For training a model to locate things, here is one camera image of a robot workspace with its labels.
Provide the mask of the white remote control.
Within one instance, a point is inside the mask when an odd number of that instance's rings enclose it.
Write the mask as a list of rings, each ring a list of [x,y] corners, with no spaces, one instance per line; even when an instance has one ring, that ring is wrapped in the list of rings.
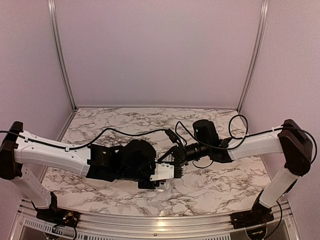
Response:
[[[154,181],[154,187],[158,192],[165,192],[171,186],[171,179],[162,179]]]

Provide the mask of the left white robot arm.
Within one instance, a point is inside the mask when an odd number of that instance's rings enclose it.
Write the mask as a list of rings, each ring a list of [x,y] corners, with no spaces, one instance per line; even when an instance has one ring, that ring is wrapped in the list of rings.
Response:
[[[171,173],[156,162],[156,151],[145,140],[134,139],[121,146],[94,143],[72,145],[37,137],[16,121],[0,144],[0,177],[13,182],[33,203],[37,212],[53,223],[63,219],[56,195],[45,189],[30,164],[58,168],[88,179],[134,181],[140,189],[154,189]]]

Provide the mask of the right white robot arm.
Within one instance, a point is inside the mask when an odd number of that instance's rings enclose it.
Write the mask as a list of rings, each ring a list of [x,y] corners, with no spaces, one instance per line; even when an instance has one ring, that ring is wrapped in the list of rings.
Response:
[[[311,134],[301,129],[293,120],[287,119],[280,127],[272,128],[243,137],[220,139],[212,121],[198,120],[192,125],[194,133],[191,137],[196,141],[183,145],[180,138],[170,131],[167,135],[176,144],[161,156],[156,164],[151,181],[165,181],[179,178],[182,167],[188,162],[209,157],[212,162],[231,163],[243,158],[283,154],[285,164],[271,183],[259,194],[247,219],[252,224],[263,220],[276,201],[306,175],[317,156],[317,144]]]

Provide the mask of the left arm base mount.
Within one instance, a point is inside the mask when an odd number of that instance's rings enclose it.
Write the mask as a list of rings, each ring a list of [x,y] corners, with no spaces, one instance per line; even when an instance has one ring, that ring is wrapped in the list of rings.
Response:
[[[50,192],[50,202],[47,208],[42,209],[36,207],[35,209],[38,219],[53,223],[56,226],[76,228],[78,225],[80,213],[58,207],[57,196],[53,192]]]

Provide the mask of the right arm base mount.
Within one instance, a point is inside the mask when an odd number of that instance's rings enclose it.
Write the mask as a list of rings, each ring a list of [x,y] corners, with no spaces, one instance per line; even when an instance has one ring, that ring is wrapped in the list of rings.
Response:
[[[255,200],[250,210],[232,213],[230,218],[234,229],[263,225],[275,219],[272,209],[260,204],[259,198]]]

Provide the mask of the front aluminium rail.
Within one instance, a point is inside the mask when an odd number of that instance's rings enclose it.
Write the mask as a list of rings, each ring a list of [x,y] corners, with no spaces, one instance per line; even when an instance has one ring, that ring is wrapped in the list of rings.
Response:
[[[196,216],[131,216],[80,212],[76,228],[36,217],[28,200],[19,206],[11,240],[299,240],[288,202],[272,208],[272,221],[235,228],[234,213]]]

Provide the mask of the right aluminium frame post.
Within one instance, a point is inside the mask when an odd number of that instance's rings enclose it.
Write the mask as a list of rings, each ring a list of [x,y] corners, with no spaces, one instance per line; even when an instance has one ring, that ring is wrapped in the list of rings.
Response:
[[[263,40],[266,32],[266,26],[267,26],[267,18],[268,18],[268,12],[269,12],[269,5],[270,1],[269,0],[262,0],[261,1],[261,8],[260,8],[260,13],[259,13],[259,20],[258,20],[258,26],[257,26],[257,32],[256,32],[256,37],[254,41],[254,46],[253,46],[253,52],[251,55],[249,67],[246,73],[244,85],[242,88],[242,92],[238,101],[237,105],[237,112],[241,113],[244,109],[251,84],[254,79],[254,74],[257,66],[257,62],[259,59],[259,55],[261,52],[261,48],[263,45]]]

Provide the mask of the aluminium frame post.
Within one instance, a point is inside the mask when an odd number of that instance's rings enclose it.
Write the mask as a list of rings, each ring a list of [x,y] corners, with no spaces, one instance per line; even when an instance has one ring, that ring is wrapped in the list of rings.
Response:
[[[68,76],[67,67],[65,64],[62,42],[60,38],[60,31],[59,31],[59,24],[58,24],[58,16],[57,16],[57,9],[56,9],[56,1],[55,0],[48,0],[48,11],[50,15],[50,22],[52,28],[52,35],[55,45],[55,51],[57,55],[57,60],[59,64],[59,69],[62,76],[62,81],[65,87],[67,99],[70,105],[70,108],[73,112],[77,110],[75,98],[72,92],[71,83]]]
[[[257,26],[257,32],[256,32],[256,37],[254,41],[254,46],[253,46],[253,52],[251,55],[249,67],[246,73],[244,85],[242,88],[242,92],[238,101],[237,105],[237,112],[241,113],[244,109],[251,84],[254,79],[254,74],[257,66],[257,62],[259,59],[259,55],[261,52],[261,48],[263,45],[263,40],[266,32],[266,26],[267,26],[267,18],[268,18],[268,12],[269,12],[269,5],[270,1],[269,0],[262,0],[261,1],[261,8],[260,8],[260,13],[259,13],[259,20],[258,20],[258,26]]]

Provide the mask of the left aluminium frame post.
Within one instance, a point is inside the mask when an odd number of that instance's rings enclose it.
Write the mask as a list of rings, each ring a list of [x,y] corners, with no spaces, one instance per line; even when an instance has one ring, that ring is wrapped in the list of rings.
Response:
[[[70,105],[70,108],[73,112],[77,110],[75,98],[72,92],[71,83],[68,76],[67,67],[65,64],[62,42],[60,38],[60,31],[59,31],[59,24],[58,24],[58,16],[57,16],[57,9],[56,9],[56,1],[55,0],[48,0],[48,11],[50,15],[50,22],[52,28],[52,35],[55,45],[55,51],[57,55],[57,60],[59,64],[59,69],[62,76],[62,81],[65,87],[67,99]]]

